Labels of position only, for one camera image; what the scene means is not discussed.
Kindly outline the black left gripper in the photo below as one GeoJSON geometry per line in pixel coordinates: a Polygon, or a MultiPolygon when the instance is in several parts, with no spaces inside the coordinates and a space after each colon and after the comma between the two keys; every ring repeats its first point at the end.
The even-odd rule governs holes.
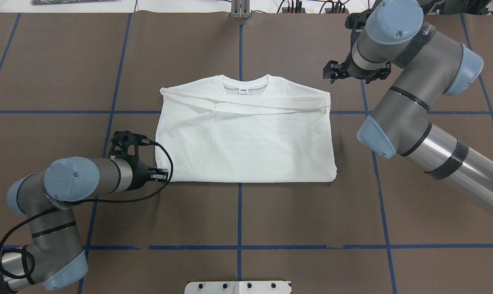
{"type": "Polygon", "coordinates": [[[169,170],[157,167],[147,166],[142,160],[136,160],[130,164],[132,171],[132,180],[129,185],[129,191],[142,188],[147,182],[157,181],[166,183],[169,181],[169,170]]]}

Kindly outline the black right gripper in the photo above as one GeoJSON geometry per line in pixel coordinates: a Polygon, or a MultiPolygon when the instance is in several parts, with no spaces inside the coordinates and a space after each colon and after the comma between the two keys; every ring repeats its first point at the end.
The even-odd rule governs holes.
{"type": "Polygon", "coordinates": [[[345,71],[349,76],[365,82],[386,80],[391,73],[391,61],[375,63],[364,59],[354,60],[353,57],[346,57],[341,64],[337,61],[328,61],[323,67],[322,77],[333,84],[336,80],[345,78],[345,71]]]}

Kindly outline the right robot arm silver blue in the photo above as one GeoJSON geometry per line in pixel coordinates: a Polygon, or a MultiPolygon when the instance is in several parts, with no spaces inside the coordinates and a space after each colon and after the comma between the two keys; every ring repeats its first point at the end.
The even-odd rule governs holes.
{"type": "Polygon", "coordinates": [[[377,0],[345,27],[350,52],[325,65],[324,79],[370,83],[386,79],[392,65],[402,69],[358,130],[359,142],[383,158],[410,160],[493,215],[493,161],[427,119],[442,95],[459,95],[478,78],[483,59],[426,22],[416,0],[377,0]]]}

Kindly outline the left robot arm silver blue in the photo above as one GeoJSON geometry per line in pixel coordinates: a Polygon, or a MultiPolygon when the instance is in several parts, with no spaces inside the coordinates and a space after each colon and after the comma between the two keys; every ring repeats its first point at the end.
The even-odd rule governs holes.
{"type": "Polygon", "coordinates": [[[72,157],[18,180],[9,188],[7,202],[26,216],[22,225],[30,226],[32,242],[6,249],[13,229],[0,240],[0,294],[39,283],[54,291],[80,281],[88,272],[87,254],[73,207],[155,179],[168,183],[172,175],[172,162],[168,169],[154,169],[143,162],[132,167],[123,159],[72,157]]]}

